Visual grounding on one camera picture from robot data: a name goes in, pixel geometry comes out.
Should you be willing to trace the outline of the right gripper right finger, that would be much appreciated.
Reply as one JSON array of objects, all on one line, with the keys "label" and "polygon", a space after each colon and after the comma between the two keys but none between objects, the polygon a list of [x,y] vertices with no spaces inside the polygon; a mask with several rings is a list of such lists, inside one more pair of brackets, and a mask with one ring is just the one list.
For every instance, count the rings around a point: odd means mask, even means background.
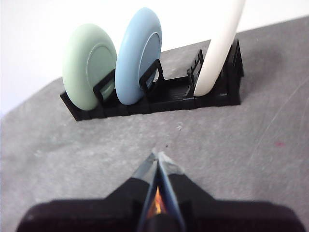
[{"label": "right gripper right finger", "polygon": [[158,164],[175,209],[187,232],[300,232],[302,222],[284,205],[264,201],[219,200],[193,182],[170,157]]}]

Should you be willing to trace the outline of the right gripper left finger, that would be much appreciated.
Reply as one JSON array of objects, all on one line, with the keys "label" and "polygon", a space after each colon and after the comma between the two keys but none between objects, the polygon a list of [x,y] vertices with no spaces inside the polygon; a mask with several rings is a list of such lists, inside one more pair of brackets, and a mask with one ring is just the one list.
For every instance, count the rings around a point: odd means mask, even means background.
[{"label": "right gripper left finger", "polygon": [[132,232],[157,169],[152,152],[134,174],[106,198],[57,199],[31,207],[18,232]]}]

